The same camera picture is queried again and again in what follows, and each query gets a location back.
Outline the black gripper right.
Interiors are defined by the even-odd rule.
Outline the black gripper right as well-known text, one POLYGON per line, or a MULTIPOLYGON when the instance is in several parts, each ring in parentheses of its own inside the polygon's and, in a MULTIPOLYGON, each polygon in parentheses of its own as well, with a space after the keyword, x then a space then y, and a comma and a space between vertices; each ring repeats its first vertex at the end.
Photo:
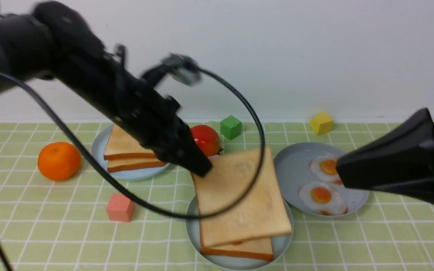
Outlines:
POLYGON ((427 108, 338 159, 345 187, 408 196, 434 205, 434 120, 427 108))

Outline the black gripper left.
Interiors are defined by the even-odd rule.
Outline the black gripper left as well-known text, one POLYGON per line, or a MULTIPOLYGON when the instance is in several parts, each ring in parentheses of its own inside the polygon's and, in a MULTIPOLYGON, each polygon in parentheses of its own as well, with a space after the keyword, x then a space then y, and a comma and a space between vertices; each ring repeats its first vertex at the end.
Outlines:
POLYGON ((209 158, 198 147, 188 125, 179 118, 180 104, 171 96, 130 101, 126 132, 145 149, 168 163, 180 165, 199 177, 212 169, 209 158))

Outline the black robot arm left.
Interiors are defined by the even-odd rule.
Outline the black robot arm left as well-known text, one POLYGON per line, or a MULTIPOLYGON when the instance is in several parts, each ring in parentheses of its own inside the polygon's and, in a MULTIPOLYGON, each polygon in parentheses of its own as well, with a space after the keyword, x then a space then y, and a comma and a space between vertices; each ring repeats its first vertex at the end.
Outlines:
MULTIPOLYGON (((0 14, 0 73, 22 82, 59 80, 161 161, 205 176, 212 164, 177 116, 180 104, 156 91, 167 74, 186 85, 198 82, 196 64, 171 54, 136 78, 125 68, 124 46, 116 56, 60 2, 38 2, 28 14, 0 14)), ((15 85, 0 77, 0 94, 15 85)))

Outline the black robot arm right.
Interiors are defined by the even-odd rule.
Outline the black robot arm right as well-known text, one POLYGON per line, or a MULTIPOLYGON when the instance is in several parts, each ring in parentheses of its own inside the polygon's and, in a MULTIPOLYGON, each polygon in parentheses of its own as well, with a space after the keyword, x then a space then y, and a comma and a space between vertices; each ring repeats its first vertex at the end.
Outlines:
POLYGON ((338 159, 345 187, 408 196, 434 205, 434 119, 427 108, 338 159))

